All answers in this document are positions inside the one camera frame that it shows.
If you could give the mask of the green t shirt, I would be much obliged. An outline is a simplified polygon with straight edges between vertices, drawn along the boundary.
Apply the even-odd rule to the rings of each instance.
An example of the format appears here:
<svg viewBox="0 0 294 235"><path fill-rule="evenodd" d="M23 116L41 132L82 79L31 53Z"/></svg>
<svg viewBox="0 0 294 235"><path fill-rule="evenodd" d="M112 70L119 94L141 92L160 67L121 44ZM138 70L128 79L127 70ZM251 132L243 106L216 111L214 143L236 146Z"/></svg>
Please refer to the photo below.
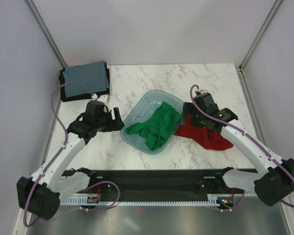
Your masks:
<svg viewBox="0 0 294 235"><path fill-rule="evenodd" d="M128 135L139 135L146 139L145 144L151 151L156 151L166 144L175 132L182 115L170 104L162 102L145 122L137 122L125 129Z"/></svg>

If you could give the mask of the aluminium frame post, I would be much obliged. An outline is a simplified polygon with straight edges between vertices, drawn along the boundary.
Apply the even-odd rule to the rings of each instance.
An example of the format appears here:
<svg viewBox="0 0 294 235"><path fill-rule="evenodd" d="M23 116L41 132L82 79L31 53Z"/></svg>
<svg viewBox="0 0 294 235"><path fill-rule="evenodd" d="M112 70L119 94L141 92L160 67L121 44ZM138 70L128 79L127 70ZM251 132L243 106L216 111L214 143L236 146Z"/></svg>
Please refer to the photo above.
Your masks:
<svg viewBox="0 0 294 235"><path fill-rule="evenodd" d="M244 56L242 62L237 66L240 72L243 72L244 68L246 67L248 61L250 60L251 56L253 55L255 49L257 48L258 44L260 43L262 37L266 33L267 29L269 28L270 24L272 23L275 15L279 11L280 7L284 3L284 0L275 0L272 7L270 8L268 14L266 15L260 29L258 30L255 38L253 39L250 47L246 55Z"/></svg>
<svg viewBox="0 0 294 235"><path fill-rule="evenodd" d="M61 64L62 67L65 67L67 64L58 48L58 46L56 45L55 40L53 39L45 21L43 20L36 4L34 3L33 0L24 0L24 2L26 3L27 7L29 8L31 14L33 15L36 23L38 24L41 32L43 33L45 39L47 40L49 46L51 47L54 55L56 56L57 60L59 61L59 63Z"/></svg>

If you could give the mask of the right aluminium frame post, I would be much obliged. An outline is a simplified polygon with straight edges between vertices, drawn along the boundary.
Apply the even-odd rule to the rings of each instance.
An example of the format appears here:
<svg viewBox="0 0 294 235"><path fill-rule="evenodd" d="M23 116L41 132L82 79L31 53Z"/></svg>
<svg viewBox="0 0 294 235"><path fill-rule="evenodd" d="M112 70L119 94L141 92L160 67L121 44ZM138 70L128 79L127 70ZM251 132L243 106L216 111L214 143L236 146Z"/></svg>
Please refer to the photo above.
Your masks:
<svg viewBox="0 0 294 235"><path fill-rule="evenodd" d="M284 0L275 0L272 7L270 8L268 14L266 15L260 29L258 30L255 38L253 39L250 47L246 55L244 56L242 62L237 66L240 72L243 72L244 68L246 67L248 61L250 60L251 56L253 55L255 49L257 48L258 44L260 43L262 37L266 33L267 29L269 28L270 24L272 23L275 15L279 11L280 7L284 3Z"/></svg>

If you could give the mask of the red t shirt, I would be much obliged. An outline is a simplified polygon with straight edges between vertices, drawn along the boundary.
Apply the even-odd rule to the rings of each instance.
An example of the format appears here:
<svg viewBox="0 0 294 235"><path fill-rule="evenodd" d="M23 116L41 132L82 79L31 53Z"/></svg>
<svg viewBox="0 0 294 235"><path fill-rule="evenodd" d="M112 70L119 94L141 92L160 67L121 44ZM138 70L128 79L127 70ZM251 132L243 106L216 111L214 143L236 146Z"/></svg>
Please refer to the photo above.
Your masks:
<svg viewBox="0 0 294 235"><path fill-rule="evenodd" d="M206 150L224 151L234 146L218 132L208 128L198 128L191 125L180 125L175 132L175 135L192 139Z"/></svg>

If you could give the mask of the folded grey-blue t shirt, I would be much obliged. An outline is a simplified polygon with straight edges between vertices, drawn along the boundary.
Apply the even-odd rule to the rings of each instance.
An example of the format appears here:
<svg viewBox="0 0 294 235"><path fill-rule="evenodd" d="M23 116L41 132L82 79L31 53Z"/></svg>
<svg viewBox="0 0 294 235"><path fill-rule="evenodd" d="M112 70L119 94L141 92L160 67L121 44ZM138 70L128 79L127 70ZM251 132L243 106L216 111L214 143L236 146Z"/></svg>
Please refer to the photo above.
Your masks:
<svg viewBox="0 0 294 235"><path fill-rule="evenodd" d="M92 93L107 92L110 89L109 69L105 61L64 67L64 83L76 83L88 88Z"/></svg>

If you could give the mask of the clear teal plastic bin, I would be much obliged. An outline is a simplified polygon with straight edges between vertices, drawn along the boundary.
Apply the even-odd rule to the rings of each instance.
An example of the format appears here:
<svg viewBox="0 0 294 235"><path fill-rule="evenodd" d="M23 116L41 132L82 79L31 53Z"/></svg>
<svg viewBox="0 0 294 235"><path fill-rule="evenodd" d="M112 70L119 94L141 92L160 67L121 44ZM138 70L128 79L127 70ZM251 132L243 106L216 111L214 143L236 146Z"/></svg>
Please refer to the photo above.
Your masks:
<svg viewBox="0 0 294 235"><path fill-rule="evenodd" d="M125 132L125 129L130 125L135 124L137 122L145 122L148 119L150 119L152 114L158 107L160 107L162 102L170 104L182 115L184 102L178 97L161 90L151 90L145 93L124 121L124 128L121 130L121 137L127 144L150 155L158 154L166 148L166 146L174 136L175 132L177 131L178 127L180 126L182 118L177 124L175 132L169 137L166 144L156 151L151 151L148 149L148 147L145 144L146 139L136 134L128 135Z"/></svg>

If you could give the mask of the left aluminium frame post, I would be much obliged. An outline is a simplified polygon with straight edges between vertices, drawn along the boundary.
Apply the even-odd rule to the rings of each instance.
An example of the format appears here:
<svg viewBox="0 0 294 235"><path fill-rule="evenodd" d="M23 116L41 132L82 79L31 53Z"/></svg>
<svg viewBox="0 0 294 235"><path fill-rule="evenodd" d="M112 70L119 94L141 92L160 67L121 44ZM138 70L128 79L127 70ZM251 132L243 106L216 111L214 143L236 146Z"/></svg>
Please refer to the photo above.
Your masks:
<svg viewBox="0 0 294 235"><path fill-rule="evenodd" d="M55 40L53 39L45 21L43 20L36 4L34 3L33 0L24 0L24 2L26 3L27 7L29 8L31 14L33 15L36 23L38 24L41 32L43 33L45 39L47 40L49 46L51 47L54 55L56 56L57 60L59 61L59 63L61 64L62 67L65 67L67 64L58 48L58 46L56 45Z"/></svg>

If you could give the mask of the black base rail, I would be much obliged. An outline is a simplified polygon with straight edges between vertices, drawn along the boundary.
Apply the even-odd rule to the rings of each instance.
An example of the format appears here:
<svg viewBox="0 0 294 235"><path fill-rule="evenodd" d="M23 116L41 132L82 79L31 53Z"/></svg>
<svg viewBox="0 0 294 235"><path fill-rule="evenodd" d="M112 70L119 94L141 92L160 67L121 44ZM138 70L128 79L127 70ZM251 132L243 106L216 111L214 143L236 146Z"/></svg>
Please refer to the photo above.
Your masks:
<svg viewBox="0 0 294 235"><path fill-rule="evenodd" d="M204 201L209 194L232 196L218 169L95 170L84 193L104 201Z"/></svg>

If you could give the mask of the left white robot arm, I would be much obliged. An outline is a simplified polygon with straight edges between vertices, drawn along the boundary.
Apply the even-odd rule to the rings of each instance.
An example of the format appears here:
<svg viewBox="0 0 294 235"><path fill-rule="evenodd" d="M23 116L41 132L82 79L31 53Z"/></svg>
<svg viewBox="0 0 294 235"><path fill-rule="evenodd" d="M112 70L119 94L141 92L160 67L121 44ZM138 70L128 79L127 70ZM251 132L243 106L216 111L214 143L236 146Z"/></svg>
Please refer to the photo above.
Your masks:
<svg viewBox="0 0 294 235"><path fill-rule="evenodd" d="M98 181L95 172L78 169L73 176L61 176L74 157L96 136L98 132L120 131L124 127L117 107L110 110L104 102L89 101L80 114L65 129L65 138L54 157L47 160L30 177L17 182L19 207L44 220L50 220L61 203L81 190L94 192Z"/></svg>

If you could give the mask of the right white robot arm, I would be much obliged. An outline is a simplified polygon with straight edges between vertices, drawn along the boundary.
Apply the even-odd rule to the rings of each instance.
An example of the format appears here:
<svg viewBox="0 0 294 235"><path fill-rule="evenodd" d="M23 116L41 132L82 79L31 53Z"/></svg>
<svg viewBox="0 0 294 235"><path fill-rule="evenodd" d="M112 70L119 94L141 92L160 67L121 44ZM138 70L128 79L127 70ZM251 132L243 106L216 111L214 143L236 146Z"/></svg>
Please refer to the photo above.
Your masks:
<svg viewBox="0 0 294 235"><path fill-rule="evenodd" d="M256 193L268 206L273 206L294 192L294 159L283 159L249 134L228 108L219 109L210 93L197 92L191 102L183 104L182 125L216 131L232 143L254 166L255 173L227 167L214 182L219 192L231 188Z"/></svg>

